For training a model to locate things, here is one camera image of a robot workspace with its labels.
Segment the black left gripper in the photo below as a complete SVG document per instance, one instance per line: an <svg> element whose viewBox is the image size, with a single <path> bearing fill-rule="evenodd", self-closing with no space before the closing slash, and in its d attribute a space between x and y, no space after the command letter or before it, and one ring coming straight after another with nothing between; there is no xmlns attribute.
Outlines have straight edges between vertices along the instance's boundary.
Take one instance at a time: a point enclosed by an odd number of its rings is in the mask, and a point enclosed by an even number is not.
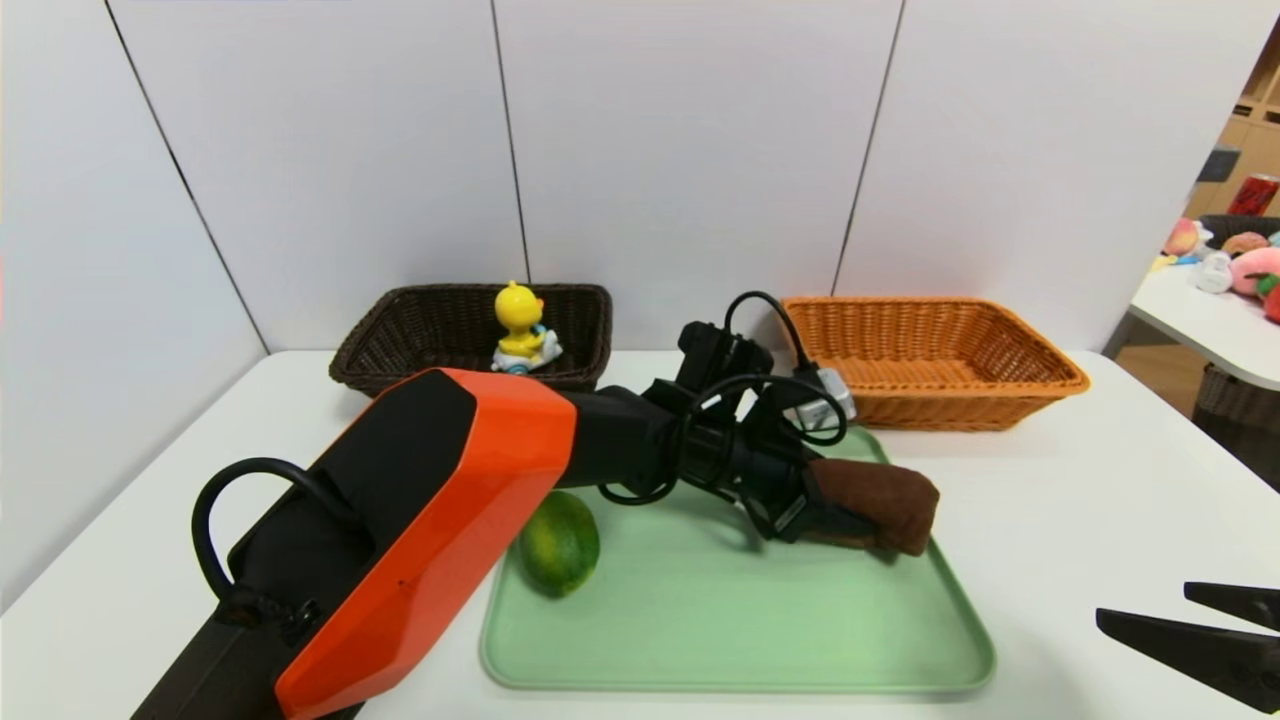
<svg viewBox="0 0 1280 720"><path fill-rule="evenodd" d="M812 500L808 465L819 454L799 436L735 436L728 460L728 496L767 539L794 542L794 528ZM845 507L815 510L800 537L814 542L874 542L876 524Z"/></svg>

